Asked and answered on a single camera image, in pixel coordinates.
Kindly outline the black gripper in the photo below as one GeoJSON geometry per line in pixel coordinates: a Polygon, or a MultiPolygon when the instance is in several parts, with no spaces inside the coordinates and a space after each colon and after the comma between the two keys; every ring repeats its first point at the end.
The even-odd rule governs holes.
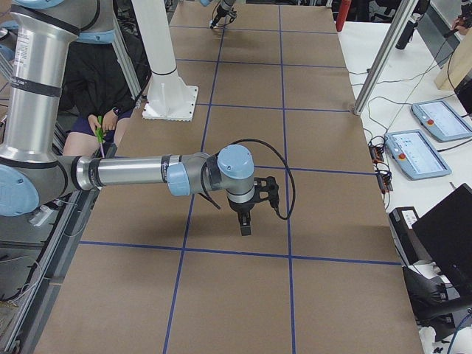
{"type": "Polygon", "coordinates": [[[240,233],[244,237],[251,235],[251,210],[253,208],[253,204],[235,204],[233,206],[240,224],[240,233]]]}

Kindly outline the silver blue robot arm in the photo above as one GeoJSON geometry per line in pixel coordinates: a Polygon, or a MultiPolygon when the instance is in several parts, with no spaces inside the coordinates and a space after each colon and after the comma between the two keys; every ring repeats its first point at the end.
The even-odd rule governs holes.
{"type": "Polygon", "coordinates": [[[111,1],[14,1],[18,22],[10,101],[1,144],[1,214],[27,214],[75,190],[165,183],[175,196],[225,190],[242,235],[254,206],[250,151],[231,144],[219,153],[99,159],[56,156],[52,140],[69,45],[81,35],[114,38],[111,1]]]}

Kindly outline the person's hand with watch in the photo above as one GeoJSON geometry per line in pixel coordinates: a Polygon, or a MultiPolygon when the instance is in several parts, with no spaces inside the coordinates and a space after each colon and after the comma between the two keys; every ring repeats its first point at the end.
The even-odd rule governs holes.
{"type": "Polygon", "coordinates": [[[104,132],[114,131],[117,127],[118,116],[113,110],[108,111],[103,116],[102,129],[104,132]]]}

